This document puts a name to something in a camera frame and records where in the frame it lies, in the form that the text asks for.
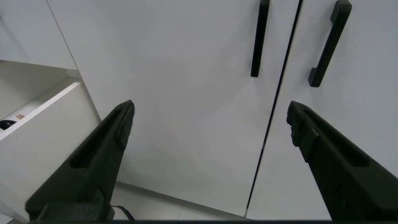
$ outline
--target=white floor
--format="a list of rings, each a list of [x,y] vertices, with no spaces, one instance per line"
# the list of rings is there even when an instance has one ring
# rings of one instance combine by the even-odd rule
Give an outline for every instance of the white floor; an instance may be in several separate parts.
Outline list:
[[[117,182],[111,205],[121,205],[136,220],[245,220],[245,218]]]

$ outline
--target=cabinet door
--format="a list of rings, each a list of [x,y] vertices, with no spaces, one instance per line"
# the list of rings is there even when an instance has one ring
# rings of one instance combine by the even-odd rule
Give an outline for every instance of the cabinet door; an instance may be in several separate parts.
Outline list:
[[[46,0],[2,0],[0,17],[0,60],[76,69]]]
[[[398,175],[398,1],[349,0],[351,14],[319,88],[308,76],[329,35],[331,0],[303,2],[286,71],[248,210],[253,219],[329,219],[300,149],[287,108],[309,106]]]
[[[49,1],[99,115],[131,99],[128,181],[244,215],[298,1]]]

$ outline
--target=black handle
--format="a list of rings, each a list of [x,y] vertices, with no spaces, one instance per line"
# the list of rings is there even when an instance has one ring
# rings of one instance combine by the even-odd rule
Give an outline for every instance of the black handle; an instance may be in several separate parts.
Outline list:
[[[257,20],[256,40],[254,42],[253,61],[251,63],[252,77],[258,77],[261,64],[262,46],[264,45],[264,36],[266,34],[268,18],[269,0],[261,0],[259,8],[259,18]]]
[[[311,73],[308,78],[308,82],[311,87],[319,87],[321,85],[331,56],[333,56],[333,52],[335,51],[340,35],[346,25],[351,8],[352,5],[348,0],[338,0],[336,2],[335,8],[330,16],[333,27],[331,28],[325,48],[323,49],[321,58],[319,59],[318,66],[311,69]]]

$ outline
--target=open shelf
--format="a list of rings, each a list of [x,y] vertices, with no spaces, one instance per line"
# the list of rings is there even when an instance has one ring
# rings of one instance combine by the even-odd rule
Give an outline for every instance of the open shelf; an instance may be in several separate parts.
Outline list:
[[[76,70],[0,62],[0,121],[19,122],[77,79]]]

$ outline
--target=cabinet panel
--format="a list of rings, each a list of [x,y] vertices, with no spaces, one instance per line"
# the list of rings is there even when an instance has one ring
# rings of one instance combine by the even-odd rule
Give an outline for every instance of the cabinet panel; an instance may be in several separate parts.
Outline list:
[[[76,69],[46,0],[2,0],[0,16],[0,60]]]
[[[128,181],[244,215],[298,1],[49,1],[99,115],[131,99]]]
[[[29,220],[29,197],[100,123],[76,79],[65,79],[34,101],[41,105],[0,133],[0,202],[22,222]]]
[[[305,0],[248,210],[253,219],[330,218],[299,148],[287,108],[309,106],[398,175],[398,2],[350,0],[352,11],[319,88],[308,84],[329,35],[335,1]]]

